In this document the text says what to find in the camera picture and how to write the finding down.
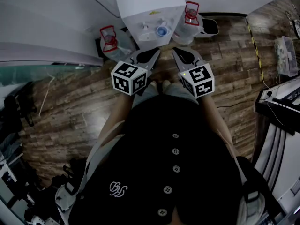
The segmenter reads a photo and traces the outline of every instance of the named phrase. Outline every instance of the wire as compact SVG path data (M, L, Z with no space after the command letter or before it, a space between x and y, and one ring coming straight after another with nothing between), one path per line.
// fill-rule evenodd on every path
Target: wire
M263 84L266 85L266 87L270 90L269 86L264 82L264 80L263 80Z
M259 101L264 101L264 100L267 100L269 97L270 97L270 96L268 96L268 97L267 97L267 98L265 98L265 99L260 99ZM241 103L246 103L246 102L254 102L254 101L256 101L256 99L254 99L254 100L242 101L242 102L239 102L239 103L233 104L233 105L231 105L231 106L220 106L220 107L233 107L233 106L236 106L236 105L238 105L238 104L241 104Z
M98 0L94 0L95 2L97 2L98 4L100 4L107 12L109 12L111 15L113 15L116 18L120 18L119 16L116 16L115 14L113 14L110 10L108 10L101 2L99 2Z
M39 117L41 116L42 108L43 108L44 103L45 103L45 101L46 101L46 97L47 97L48 92L49 92L50 84L51 84L52 81L55 79L55 77L51 76L48 72L47 72L47 74L48 74L52 79L51 79L51 81L48 83L48 89L47 89L47 92L46 92L46 94L45 94L44 100L43 100L43 102L42 102L41 109L39 110L39 113L38 113L38 116L39 116Z

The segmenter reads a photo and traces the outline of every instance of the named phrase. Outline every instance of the button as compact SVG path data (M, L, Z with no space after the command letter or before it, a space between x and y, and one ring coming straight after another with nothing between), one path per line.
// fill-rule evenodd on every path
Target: button
M159 214L159 216L164 217L165 215L167 215L167 210L166 209L160 209L157 212Z
M179 150L177 148L173 148L172 153L174 153L175 155L179 154Z
M174 166L173 171L176 172L176 173L179 173L180 172L180 167Z
M171 187L169 187L169 186L165 186L164 187L164 193L170 194L171 192L172 192L172 188Z

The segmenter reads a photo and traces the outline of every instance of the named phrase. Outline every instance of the white container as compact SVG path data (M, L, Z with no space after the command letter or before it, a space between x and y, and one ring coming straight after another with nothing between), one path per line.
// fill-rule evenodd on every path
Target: white container
M202 17L198 14L199 4L196 2L186 2L186 8L179 20L175 32L172 36L173 40L181 45L188 45L194 37L202 32Z
M116 0L120 16L140 49L170 42L186 6L185 0ZM158 34L158 27L166 33Z
M114 26L107 26L100 29L100 46L103 54L116 61L126 60L135 51L135 46L130 37Z

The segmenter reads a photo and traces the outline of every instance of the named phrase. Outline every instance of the black shirt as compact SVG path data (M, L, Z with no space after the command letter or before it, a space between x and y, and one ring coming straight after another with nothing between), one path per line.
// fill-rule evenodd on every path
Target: black shirt
M159 95L132 109L124 134L72 208L73 224L235 224L238 168L200 108Z

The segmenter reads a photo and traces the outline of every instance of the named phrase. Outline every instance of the yellow-black caution tape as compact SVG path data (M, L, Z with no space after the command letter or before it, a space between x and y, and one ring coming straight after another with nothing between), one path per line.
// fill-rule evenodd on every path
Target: yellow-black caution tape
M255 44L255 40L254 40L254 37L253 37L253 33L251 31L251 28L250 28L250 24L246 18L246 23L247 23L247 26L248 26L248 30L249 30L249 33L250 33L250 36L251 36L251 40L252 40L252 43L254 45L254 48L255 48L255 53L256 53L256 56L257 56L257 59L258 59L258 64L259 64L259 68L260 68L260 71L261 71L261 76L262 76L262 81L264 81L264 77L263 77L263 69L262 69L262 62L259 58L259 55L258 55L258 49L257 49L257 46Z

